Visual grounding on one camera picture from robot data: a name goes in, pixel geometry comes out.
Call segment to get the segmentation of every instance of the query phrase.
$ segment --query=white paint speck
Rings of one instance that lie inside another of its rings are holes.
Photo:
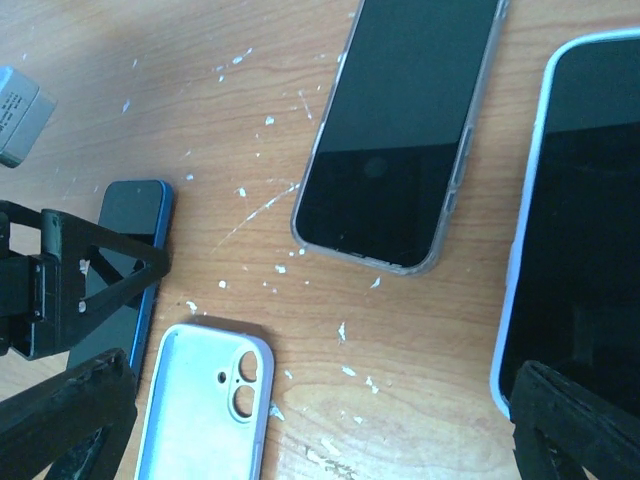
[[[340,343],[344,343],[347,341],[347,327],[345,325],[345,322],[342,322],[340,324],[340,327],[338,328],[338,337],[340,339]]]
[[[310,448],[307,450],[307,459],[319,465],[324,470],[331,469],[331,465],[329,464],[329,462],[327,462],[326,459],[322,458],[320,455],[318,455],[316,452],[314,452]]]
[[[350,377],[355,377],[357,375],[357,373],[354,372],[352,368],[347,367],[346,365],[342,366],[342,371],[343,371],[343,373],[346,373]]]
[[[333,445],[333,443],[331,443],[330,439],[323,438],[322,440],[320,440],[320,444],[327,450],[327,452],[329,452],[329,455],[333,455],[335,457],[339,457],[340,455],[342,455],[342,452],[338,450]]]
[[[189,310],[191,310],[191,315],[195,315],[198,311],[198,306],[191,300],[187,300],[185,303],[187,304],[187,307],[189,307]]]
[[[272,401],[269,404],[269,416],[270,417],[276,417],[278,418],[281,422],[284,422],[284,415],[282,414],[282,412],[280,411],[280,409],[278,408],[278,406],[276,405],[276,402]]]
[[[313,115],[311,114],[311,110],[309,109],[309,104],[307,103],[307,99],[304,98],[304,90],[298,90],[298,96],[300,97],[300,100],[302,100],[304,109],[307,112],[307,118],[311,120],[313,118]]]
[[[376,394],[380,391],[380,389],[374,385],[373,380],[371,380],[371,377],[367,377],[367,380],[364,383],[365,385],[371,387],[371,392],[373,394]]]

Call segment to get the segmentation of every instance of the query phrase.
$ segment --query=side button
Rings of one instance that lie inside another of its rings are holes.
[[[467,157],[471,151],[471,140],[473,139],[473,126],[469,125],[462,135],[462,142],[460,143],[460,160],[456,166],[456,171],[453,174],[453,187],[458,188],[462,184],[464,178],[464,171],[467,167]]]

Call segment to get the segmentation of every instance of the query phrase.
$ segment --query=phone case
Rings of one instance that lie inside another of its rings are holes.
[[[533,186],[536,179],[536,170],[538,168],[538,158],[540,156],[540,148],[544,137],[545,123],[547,119],[547,111],[549,109],[549,99],[551,96],[551,87],[553,85],[553,77],[556,66],[560,58],[572,48],[588,43],[606,42],[611,40],[622,40],[625,38],[639,38],[640,29],[631,28],[623,30],[614,30],[608,32],[594,33],[578,37],[560,47],[553,54],[544,71],[542,80],[542,88],[540,90],[540,101],[538,103],[538,111],[533,128],[533,136],[531,140],[531,149],[529,150],[529,160],[527,162],[527,170],[525,173],[524,186],[522,188],[522,202],[520,204],[520,212],[518,214],[518,225],[511,252],[509,254],[509,263],[507,266],[507,275],[505,279],[506,293],[504,304],[502,307],[502,316],[500,318],[500,327],[498,329],[498,337],[496,347],[491,363],[491,373],[489,377],[489,385],[493,401],[498,409],[509,418],[509,402],[506,396],[500,391],[500,369],[502,367],[502,359],[507,341],[507,333],[509,332],[509,323],[511,321],[511,311],[513,309],[513,300],[520,276],[520,263],[522,258],[522,249],[527,229],[527,220],[529,218],[529,208],[533,194]]]
[[[349,255],[346,253],[332,250],[330,248],[322,247],[312,243],[307,243],[300,236],[300,234],[296,229],[295,219],[298,214],[298,210],[300,208],[300,203],[302,201],[302,196],[304,194],[304,189],[305,189],[307,180],[309,178],[309,175],[311,174],[311,167],[313,165],[313,159],[316,155],[316,149],[318,148],[320,138],[322,137],[324,125],[325,125],[325,122],[327,121],[329,110],[331,109],[331,104],[333,103],[333,99],[336,93],[336,89],[338,87],[338,83],[340,82],[340,76],[342,75],[344,64],[349,55],[351,42],[353,40],[356,27],[358,26],[358,21],[360,20],[360,13],[362,12],[362,7],[364,6],[365,1],[366,0],[360,0],[358,11],[356,13],[353,25],[351,26],[351,31],[349,32],[349,36],[347,38],[347,43],[344,48],[344,52],[340,56],[340,65],[338,66],[336,78],[333,82],[333,85],[331,86],[331,91],[329,92],[329,99],[324,109],[324,113],[322,114],[322,120],[320,121],[320,127],[318,128],[318,133],[316,134],[316,138],[313,142],[311,155],[309,156],[309,161],[307,162],[307,166],[305,168],[302,181],[300,182],[300,188],[298,189],[298,194],[296,196],[296,200],[294,203],[293,212],[291,214],[290,229],[291,229],[291,234],[293,235],[294,240],[301,247],[304,247],[309,251],[323,253],[325,255],[330,255],[336,258],[341,258],[343,260],[355,262],[355,263],[366,265],[369,267],[379,268],[379,269],[382,269],[391,273],[399,274],[399,275],[416,275],[416,274],[425,273],[431,270],[433,267],[435,267],[436,263],[438,262],[438,258],[440,257],[444,240],[447,235],[447,230],[449,228],[449,222],[451,220],[451,216],[453,214],[453,210],[455,208],[455,204],[457,201],[458,188],[462,183],[462,178],[464,176],[464,172],[466,169],[466,162],[468,159],[468,154],[471,149],[473,132],[475,130],[475,122],[478,118],[478,115],[480,114],[480,108],[482,107],[482,100],[484,99],[484,94],[487,89],[487,84],[489,82],[489,73],[491,71],[493,61],[498,51],[498,44],[500,41],[502,26],[504,25],[505,19],[507,17],[507,11],[509,9],[511,0],[501,0],[500,2],[498,2],[498,5],[496,7],[496,13],[494,14],[494,17],[493,17],[493,24],[491,25],[491,31],[489,33],[487,44],[485,46],[482,63],[480,65],[480,70],[478,71],[478,79],[476,80],[476,85],[473,90],[473,96],[471,97],[471,102],[469,103],[469,110],[467,112],[467,117],[466,117],[464,126],[462,128],[463,133],[460,137],[458,152],[456,154],[456,158],[454,161],[451,178],[449,179],[449,187],[447,189],[446,198],[442,202],[442,210],[440,212],[440,218],[438,220],[438,226],[434,234],[431,250],[429,251],[429,254],[427,255],[427,257],[425,257],[425,259],[419,265],[411,268],[405,268],[400,265],[394,265],[392,263],[387,263],[375,258]]]
[[[256,357],[253,382],[240,374],[247,352]],[[273,364],[258,338],[188,324],[169,328],[153,373],[136,479],[258,479]],[[241,386],[255,391],[248,418],[233,403]]]

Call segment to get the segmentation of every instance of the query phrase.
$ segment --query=wooden table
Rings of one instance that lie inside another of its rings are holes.
[[[513,3],[444,254],[417,278],[302,255],[289,233],[357,0],[2,5],[1,62],[59,102],[28,160],[2,170],[2,198],[95,220],[114,180],[177,191],[121,478],[135,470],[160,338],[193,320],[186,301],[274,339],[284,420],[270,419],[264,478],[517,478],[488,375],[542,70],[573,37],[640,23],[640,3]],[[64,361],[0,359],[0,396]]]

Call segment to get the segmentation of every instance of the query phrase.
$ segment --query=white paint splatter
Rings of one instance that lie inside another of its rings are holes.
[[[251,52],[253,52],[253,48],[249,48],[243,55],[238,55],[236,58],[234,58],[232,60],[234,65],[239,64],[240,62],[242,62],[242,60],[244,60],[244,58],[249,55]]]
[[[185,303],[187,304],[187,307],[189,307],[189,310],[191,310],[191,315],[195,315],[198,311],[198,306],[191,300],[187,300]]]
[[[355,377],[357,375],[357,373],[354,372],[352,368],[347,367],[346,365],[342,366],[342,371],[347,375],[349,375],[350,377]]]
[[[344,343],[347,341],[347,327],[345,325],[345,322],[342,322],[340,324],[340,327],[338,328],[338,337],[340,338],[340,343]]]
[[[91,260],[85,260],[84,258],[80,260],[80,273],[85,277],[89,273],[89,266],[91,265]]]
[[[302,104],[304,105],[304,109],[307,112],[307,118],[311,120],[313,115],[311,114],[311,110],[309,110],[309,104],[307,103],[307,99],[304,98],[304,90],[298,90],[298,96],[302,100]]]
[[[291,192],[293,192],[294,190],[296,190],[298,188],[300,188],[300,184],[299,183],[296,184],[296,185],[291,185],[291,187],[286,189],[284,192],[280,193],[279,195],[276,195],[271,200],[269,200],[267,203],[265,203],[263,206],[261,206],[259,209],[254,211],[251,215],[249,215],[247,218],[245,218],[244,221],[242,223],[240,223],[240,225],[238,225],[236,228],[234,228],[229,233],[227,233],[227,235],[222,240],[220,240],[215,247],[213,247],[211,249],[211,251],[209,252],[209,255],[211,255],[213,252],[215,252],[218,249],[218,247],[220,247],[220,245],[222,245],[225,241],[227,241],[229,239],[229,237],[231,237],[234,233],[236,233],[238,230],[240,230],[242,227],[244,227],[248,222],[250,222],[251,220],[256,218],[258,215],[260,215],[265,210],[268,210],[269,208],[271,208],[278,200],[280,200],[281,198],[289,195]]]
[[[321,468],[325,470],[330,470],[331,465],[327,462],[326,459],[322,458],[316,452],[311,450],[310,448],[307,450],[307,459],[311,460],[313,463],[319,465]]]
[[[281,422],[284,422],[284,415],[282,414],[282,412],[280,411],[280,409],[278,408],[278,406],[276,405],[276,402],[272,401],[269,404],[269,416],[270,417],[276,417],[278,418]]]
[[[371,387],[371,392],[373,394],[376,394],[380,391],[380,389],[376,387],[375,384],[373,383],[373,380],[371,380],[371,377],[367,377],[367,380],[364,383],[365,385]]]
[[[335,457],[339,457],[342,455],[342,452],[340,450],[338,450],[333,443],[331,443],[331,440],[328,438],[323,438],[322,440],[320,440],[320,444],[327,450],[327,452],[329,452],[329,455],[333,455]]]

